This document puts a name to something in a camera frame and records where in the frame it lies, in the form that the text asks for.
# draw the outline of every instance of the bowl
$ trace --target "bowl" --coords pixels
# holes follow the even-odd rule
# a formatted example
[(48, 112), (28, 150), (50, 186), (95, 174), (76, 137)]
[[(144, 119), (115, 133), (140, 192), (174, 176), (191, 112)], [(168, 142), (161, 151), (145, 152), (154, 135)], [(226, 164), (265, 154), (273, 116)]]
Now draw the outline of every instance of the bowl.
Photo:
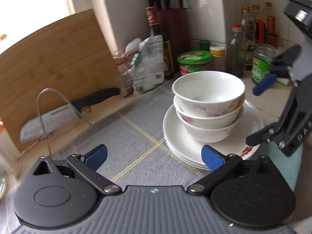
[(199, 71), (178, 78), (172, 91), (187, 114), (211, 118), (233, 112), (245, 92), (236, 76), (220, 71)]
[(202, 129), (220, 129), (231, 125), (236, 120), (239, 110), (244, 104), (244, 101), (245, 95), (241, 97), (238, 107), (233, 112), (212, 118), (197, 117), (182, 111), (180, 108), (180, 99), (177, 95), (174, 96), (174, 107), (176, 108), (177, 112), (180, 113), (184, 121), (195, 127)]
[(229, 136), (235, 126), (240, 122), (244, 115), (244, 107), (240, 108), (238, 117), (234, 123), (231, 125), (221, 128), (221, 129), (202, 129), (187, 123), (181, 116), (181, 114), (176, 110), (177, 116), (183, 122), (184, 127), (188, 133), (195, 139), (204, 143), (216, 143), (224, 140)]

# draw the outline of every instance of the bowl rim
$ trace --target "bowl rim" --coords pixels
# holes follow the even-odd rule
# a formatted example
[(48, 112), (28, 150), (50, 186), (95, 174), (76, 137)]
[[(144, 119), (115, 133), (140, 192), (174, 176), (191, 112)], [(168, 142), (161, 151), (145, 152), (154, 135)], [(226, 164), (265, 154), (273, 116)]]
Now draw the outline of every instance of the bowl rim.
[(245, 103), (245, 98), (244, 98), (244, 101), (240, 101), (240, 105), (232, 112), (228, 113), (228, 114), (225, 114), (225, 115), (221, 115), (221, 116), (217, 116), (217, 117), (197, 117), (197, 116), (193, 116), (193, 115), (190, 115), (184, 111), (181, 110), (181, 107), (179, 106), (179, 104), (177, 103), (177, 98), (179, 96), (175, 95), (174, 96), (174, 107), (176, 108), (176, 110), (178, 110), (178, 112), (184, 116), (187, 116), (189, 118), (192, 118), (192, 119), (197, 119), (197, 120), (217, 120), (217, 119), (220, 119), (221, 117), (228, 117), (232, 114), (234, 114), (235, 112), (238, 112), (239, 109), (241, 109), (241, 107), (243, 106), (243, 104)]
[(239, 113), (238, 113), (238, 117), (236, 118), (236, 120), (229, 126), (227, 127), (224, 127), (224, 128), (220, 128), (220, 129), (203, 129), (203, 128), (199, 128), (199, 127), (196, 127), (188, 122), (186, 122), (180, 115), (180, 113), (178, 112), (178, 110), (176, 109), (176, 114), (178, 116), (178, 118), (184, 123), (186, 124), (187, 126), (193, 128), (193, 129), (198, 129), (198, 130), (202, 130), (202, 131), (222, 131), (222, 130), (225, 130), (225, 129), (229, 129), (233, 126), (235, 126), (236, 124), (238, 124), (240, 121), (241, 121), (241, 118), (243, 117), (244, 115), (244, 107), (242, 107), (240, 110), (239, 110)]
[[(242, 85), (243, 85), (243, 91), (241, 92), (240, 95), (236, 96), (236, 97), (233, 97), (231, 99), (228, 99), (228, 100), (225, 100), (225, 101), (221, 101), (221, 102), (206, 102), (206, 101), (200, 101), (200, 100), (193, 100), (193, 99), (189, 99), (187, 97), (184, 97), (182, 96), (181, 94), (179, 94), (175, 89), (174, 89), (174, 86), (176, 85), (176, 83), (182, 78), (182, 77), (185, 77), (185, 76), (189, 76), (189, 75), (194, 75), (196, 73), (216, 73), (216, 74), (220, 74), (220, 73), (223, 73), (223, 74), (227, 74), (229, 75), (230, 77), (234, 78), (235, 80), (238, 80)], [(177, 80), (174, 81), (174, 83), (172, 84), (172, 87), (171, 87), (174, 95), (177, 95), (179, 96), (180, 98), (186, 100), (186, 101), (189, 101), (189, 102), (192, 102), (192, 103), (199, 103), (199, 104), (223, 104), (223, 103), (226, 103), (226, 102), (229, 102), (229, 101), (233, 101), (239, 97), (241, 97), (245, 90), (246, 90), (246, 86), (244, 84), (244, 82), (239, 79), (238, 77), (232, 75), (232, 74), (229, 74), (229, 73), (226, 73), (226, 72), (222, 72), (222, 71), (214, 71), (214, 70), (207, 70), (207, 71), (198, 71), (198, 72), (193, 72), (193, 73), (190, 73), (190, 74), (186, 74), (186, 75), (183, 75), (181, 77), (179, 77)]]

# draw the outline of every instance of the stack of bowls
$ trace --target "stack of bowls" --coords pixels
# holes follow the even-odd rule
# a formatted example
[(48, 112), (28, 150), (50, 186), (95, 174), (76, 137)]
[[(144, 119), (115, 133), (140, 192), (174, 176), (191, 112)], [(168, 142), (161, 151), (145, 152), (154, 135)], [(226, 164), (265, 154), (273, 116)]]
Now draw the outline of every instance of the stack of bowls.
[(188, 133), (204, 143), (229, 136), (244, 114), (245, 85), (228, 73), (200, 71), (172, 85), (174, 107)]

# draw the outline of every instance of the cutting board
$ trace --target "cutting board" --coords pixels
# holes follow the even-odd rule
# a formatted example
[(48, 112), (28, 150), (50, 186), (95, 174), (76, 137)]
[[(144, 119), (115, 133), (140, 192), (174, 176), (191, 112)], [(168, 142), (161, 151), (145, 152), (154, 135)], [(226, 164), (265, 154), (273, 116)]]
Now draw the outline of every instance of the cutting board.
[[(37, 116), (36, 98), (43, 89), (57, 89), (73, 101), (123, 86), (93, 11), (82, 11), (32, 33), (0, 55), (0, 118), (23, 151), (34, 141), (22, 144), (19, 133)], [(57, 94), (45, 93), (39, 104), (45, 113), (65, 103)]]

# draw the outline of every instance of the stack of plates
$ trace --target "stack of plates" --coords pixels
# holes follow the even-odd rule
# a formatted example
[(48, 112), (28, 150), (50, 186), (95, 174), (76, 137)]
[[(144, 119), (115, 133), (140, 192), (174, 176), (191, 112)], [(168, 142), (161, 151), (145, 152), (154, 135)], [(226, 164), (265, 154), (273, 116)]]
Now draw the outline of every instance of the stack of plates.
[[(249, 159), (259, 148), (259, 145), (249, 147), (246, 137), (262, 129), (263, 121), (257, 110), (249, 101), (244, 102), (244, 115), (231, 134), (224, 140), (209, 144), (211, 147), (228, 155), (237, 154), (243, 160)], [(209, 170), (202, 161), (203, 142), (196, 141), (185, 129), (179, 120), (172, 105), (163, 119), (163, 134), (168, 148), (172, 153), (186, 164), (199, 169)]]

